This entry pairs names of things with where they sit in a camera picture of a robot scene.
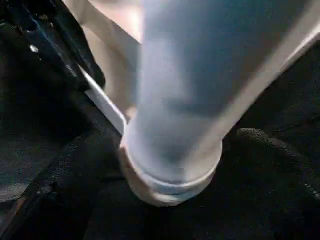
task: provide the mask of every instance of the black floor mat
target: black floor mat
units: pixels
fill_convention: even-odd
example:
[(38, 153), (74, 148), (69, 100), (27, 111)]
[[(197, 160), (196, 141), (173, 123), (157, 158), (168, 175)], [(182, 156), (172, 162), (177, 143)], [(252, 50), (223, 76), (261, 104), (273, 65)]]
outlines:
[(236, 166), (221, 166), (200, 196), (175, 208), (146, 206), (126, 182), (112, 182), (101, 192), (84, 239), (271, 240), (270, 199), (255, 194), (250, 182), (243, 185), (248, 178), (236, 177)]
[(35, 86), (33, 75), (0, 41), (0, 202), (14, 197), (14, 186), (27, 186), (80, 134), (72, 112)]

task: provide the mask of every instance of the black fabric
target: black fabric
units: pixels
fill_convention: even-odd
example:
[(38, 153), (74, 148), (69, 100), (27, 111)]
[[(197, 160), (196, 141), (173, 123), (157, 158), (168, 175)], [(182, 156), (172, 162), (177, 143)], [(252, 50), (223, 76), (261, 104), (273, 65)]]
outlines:
[(84, 239), (317, 239), (302, 205), (314, 199), (311, 209), (320, 207), (304, 185), (316, 179), (309, 160), (255, 129), (240, 129), (231, 146), (210, 186), (178, 207), (147, 206), (125, 181), (109, 182)]
[(14, 198), (27, 187), (0, 203), (0, 238), (82, 239), (100, 180), (120, 176), (120, 135), (85, 93), (55, 84), (11, 26), (0, 34), (0, 186)]
[(240, 128), (262, 129), (296, 147), (320, 174), (320, 44), (282, 74), (243, 116)]

